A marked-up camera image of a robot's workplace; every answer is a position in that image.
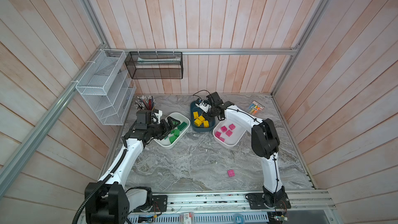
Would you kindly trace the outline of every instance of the white plastic bin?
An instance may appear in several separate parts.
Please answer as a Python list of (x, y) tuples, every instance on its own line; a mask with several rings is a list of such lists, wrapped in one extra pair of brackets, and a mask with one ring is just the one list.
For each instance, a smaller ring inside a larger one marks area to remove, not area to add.
[(169, 134), (169, 136), (166, 139), (162, 139), (162, 140), (153, 139), (161, 147), (163, 147), (165, 149), (171, 149), (172, 147), (174, 147), (176, 145), (176, 143), (182, 138), (182, 136), (184, 136), (184, 134), (188, 131), (188, 128), (191, 126), (191, 122), (189, 121), (189, 119), (179, 112), (170, 113), (169, 116), (172, 118), (175, 118), (176, 120), (180, 121), (181, 123), (185, 122), (188, 125), (184, 128), (184, 130), (182, 130), (182, 132), (180, 132), (180, 135), (177, 137), (177, 139), (172, 144), (170, 144), (169, 137), (173, 136), (173, 134)]
[[(230, 124), (234, 124), (235, 129), (232, 130), (232, 135), (231, 137), (228, 137), (226, 135), (226, 132), (221, 131), (221, 127), (225, 126), (228, 130), (230, 130), (229, 126)], [(225, 139), (224, 142), (219, 140), (216, 137), (216, 132), (221, 132), (221, 137)], [(223, 147), (226, 147), (227, 149), (232, 149), (235, 145), (238, 144), (239, 140), (242, 138), (243, 134), (246, 132), (246, 129), (238, 125), (237, 123), (226, 119), (223, 121), (220, 121), (216, 127), (213, 129), (213, 137), (216, 142), (218, 142), (220, 145)]]

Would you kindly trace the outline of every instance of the black mounting plate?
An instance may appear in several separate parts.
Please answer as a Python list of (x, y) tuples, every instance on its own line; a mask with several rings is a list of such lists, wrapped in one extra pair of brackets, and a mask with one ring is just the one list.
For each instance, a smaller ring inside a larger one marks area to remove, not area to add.
[[(263, 193), (249, 193), (246, 195), (246, 199), (249, 201), (250, 209), (273, 209), (273, 207), (269, 208), (264, 204), (263, 195)], [(275, 205), (276, 208), (281, 209), (292, 207), (286, 193), (283, 194), (282, 198), (277, 201)]]
[[(156, 213), (158, 212), (166, 212), (167, 210), (167, 195), (153, 195), (152, 196), (152, 202), (153, 204), (155, 204), (155, 207), (159, 207), (160, 211), (158, 210), (158, 208), (156, 208)], [(151, 213), (153, 212), (153, 209), (151, 209), (151, 211), (149, 212), (143, 212), (141, 210), (139, 210), (138, 208), (136, 208), (135, 210), (133, 210), (134, 213)]]

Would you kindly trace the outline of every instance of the bundle of pencils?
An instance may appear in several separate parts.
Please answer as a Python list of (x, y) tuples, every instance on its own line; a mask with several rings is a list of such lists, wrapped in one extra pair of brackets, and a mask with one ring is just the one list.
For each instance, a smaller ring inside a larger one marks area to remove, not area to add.
[(155, 100), (153, 96), (138, 96), (138, 100), (135, 102), (135, 106), (138, 110), (153, 110), (155, 108)]

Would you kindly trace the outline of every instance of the white mesh organizer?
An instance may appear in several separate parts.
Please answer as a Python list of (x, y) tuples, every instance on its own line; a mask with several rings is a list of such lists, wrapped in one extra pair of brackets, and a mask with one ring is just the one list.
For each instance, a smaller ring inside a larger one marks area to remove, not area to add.
[(129, 88), (127, 70), (118, 73), (125, 59), (123, 50), (102, 50), (76, 85), (102, 124), (124, 123), (137, 88), (135, 84)]

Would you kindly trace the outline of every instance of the dark blue plastic bin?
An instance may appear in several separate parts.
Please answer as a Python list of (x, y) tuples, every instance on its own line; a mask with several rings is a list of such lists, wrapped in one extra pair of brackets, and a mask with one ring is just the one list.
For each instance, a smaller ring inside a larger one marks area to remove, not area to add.
[(195, 102), (192, 101), (191, 103), (191, 127), (195, 132), (211, 132), (214, 127), (216, 126), (216, 120), (214, 117), (211, 118), (211, 120), (209, 120), (209, 127), (204, 128), (203, 124), (200, 127), (196, 127), (194, 121), (195, 119), (193, 118), (193, 112), (198, 112), (199, 116), (202, 114), (203, 110), (200, 109), (199, 107), (197, 107), (195, 105)]

